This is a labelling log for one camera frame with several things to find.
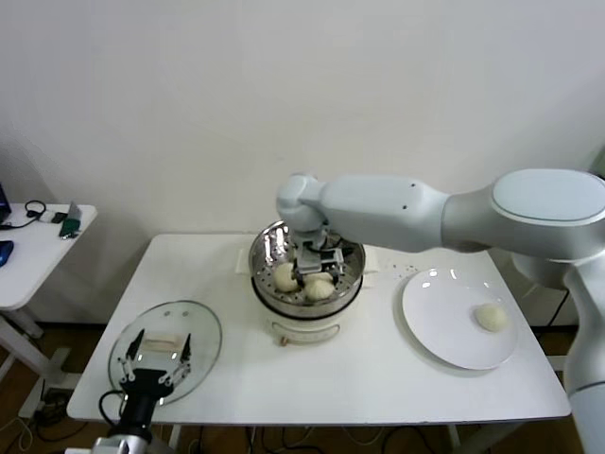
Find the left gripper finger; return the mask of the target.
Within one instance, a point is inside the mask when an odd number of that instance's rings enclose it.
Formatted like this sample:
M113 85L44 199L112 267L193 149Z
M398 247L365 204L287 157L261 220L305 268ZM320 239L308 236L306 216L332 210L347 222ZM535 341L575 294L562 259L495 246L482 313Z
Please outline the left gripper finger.
M179 386L191 372L191 335L188 335L179 353L171 355L166 372L159 378L165 386Z
M145 330L141 329L135 339L130 343L126 354L117 359L122 371L122 376L119 379L120 383L133 382L135 380L134 366L138 358L139 347L144 335Z

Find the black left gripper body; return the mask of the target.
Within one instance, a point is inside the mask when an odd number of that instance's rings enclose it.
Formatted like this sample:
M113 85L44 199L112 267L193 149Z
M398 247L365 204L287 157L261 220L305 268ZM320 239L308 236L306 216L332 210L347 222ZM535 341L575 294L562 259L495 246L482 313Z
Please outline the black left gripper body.
M135 369L134 379L122 377L119 385L128 397L120 416L119 428L148 428L156 404L171 394L171 385L166 385L166 370Z

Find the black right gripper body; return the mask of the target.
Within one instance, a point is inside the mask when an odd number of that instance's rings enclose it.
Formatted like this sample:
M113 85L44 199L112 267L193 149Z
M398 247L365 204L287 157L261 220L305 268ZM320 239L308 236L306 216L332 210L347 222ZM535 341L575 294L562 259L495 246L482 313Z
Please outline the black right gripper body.
M337 276L343 273L344 256L341 249L329 249L323 252L323 268Z

